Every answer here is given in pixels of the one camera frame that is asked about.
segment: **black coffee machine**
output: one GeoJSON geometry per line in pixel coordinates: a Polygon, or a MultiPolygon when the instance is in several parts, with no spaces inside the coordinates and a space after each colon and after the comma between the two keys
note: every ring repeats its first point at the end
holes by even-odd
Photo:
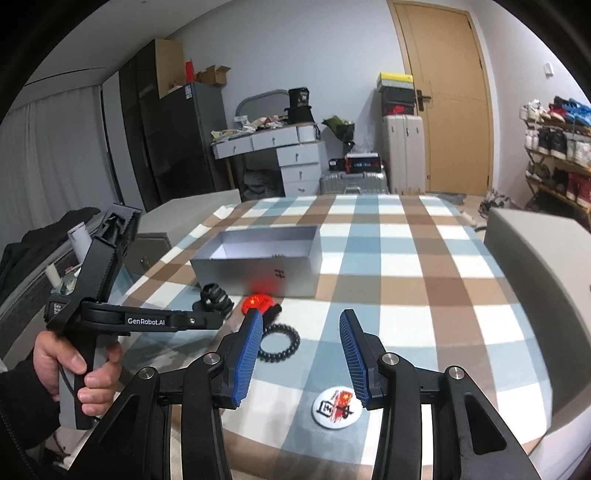
{"type": "Polygon", "coordinates": [[[292,88],[289,90],[290,107],[286,108],[287,123],[304,124],[314,123],[312,116],[312,107],[308,105],[310,99],[310,91],[306,87],[292,88]]]}

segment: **black jacket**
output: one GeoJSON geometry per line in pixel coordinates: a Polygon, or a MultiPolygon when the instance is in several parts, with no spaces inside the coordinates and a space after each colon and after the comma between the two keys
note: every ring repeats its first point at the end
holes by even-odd
{"type": "Polygon", "coordinates": [[[0,374],[0,478],[59,478],[24,452],[57,430],[59,412],[59,403],[39,382],[32,360],[24,360],[0,374]]]}

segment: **white sneaker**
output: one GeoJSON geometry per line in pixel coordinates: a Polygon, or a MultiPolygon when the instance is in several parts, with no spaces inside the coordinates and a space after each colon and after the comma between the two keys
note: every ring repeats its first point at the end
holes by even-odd
{"type": "Polygon", "coordinates": [[[534,136],[532,137],[531,149],[538,151],[539,146],[540,146],[540,133],[537,130],[534,130],[534,136]]]}
{"type": "Polygon", "coordinates": [[[528,150],[533,150],[534,148],[534,131],[528,130],[525,133],[525,147],[528,150]]]}
{"type": "Polygon", "coordinates": [[[530,120],[533,120],[534,122],[540,121],[541,108],[542,108],[542,104],[539,100],[534,100],[533,102],[530,102],[528,104],[527,112],[528,112],[528,116],[530,117],[530,120]]]}
{"type": "Polygon", "coordinates": [[[577,142],[576,140],[568,140],[566,147],[566,159],[573,161],[574,160],[574,152],[577,149],[577,142]]]}
{"type": "Polygon", "coordinates": [[[574,151],[574,161],[579,165],[586,167],[591,154],[591,144],[587,142],[577,142],[577,148],[574,151]]]}
{"type": "Polygon", "coordinates": [[[519,107],[519,119],[520,120],[529,120],[530,119],[527,105],[521,105],[519,107]]]}

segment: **refrigerator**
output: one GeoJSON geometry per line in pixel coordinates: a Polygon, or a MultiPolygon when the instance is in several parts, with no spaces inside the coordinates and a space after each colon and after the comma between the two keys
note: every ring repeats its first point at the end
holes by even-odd
{"type": "Polygon", "coordinates": [[[219,87],[189,83],[141,110],[161,203],[230,189],[225,164],[211,148],[211,132],[227,128],[219,87]]]}

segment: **metal screw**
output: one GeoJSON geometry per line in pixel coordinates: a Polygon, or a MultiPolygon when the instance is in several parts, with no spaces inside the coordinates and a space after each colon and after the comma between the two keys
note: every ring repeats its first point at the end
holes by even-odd
{"type": "Polygon", "coordinates": [[[153,368],[153,367],[143,367],[143,369],[139,371],[138,376],[142,380],[149,380],[150,378],[152,378],[154,376],[155,373],[156,373],[156,369],[155,368],[153,368]]]}
{"type": "Polygon", "coordinates": [[[203,357],[203,361],[208,365],[215,365],[221,360],[221,357],[217,353],[208,353],[203,357]]]}
{"type": "Polygon", "coordinates": [[[451,367],[448,370],[448,373],[450,377],[455,378],[456,380],[461,380],[464,378],[464,375],[466,375],[464,370],[462,370],[460,367],[451,367]]]}
{"type": "Polygon", "coordinates": [[[382,356],[382,360],[385,364],[388,365],[396,365],[400,361],[398,355],[396,355],[395,353],[386,353],[382,356]]]}

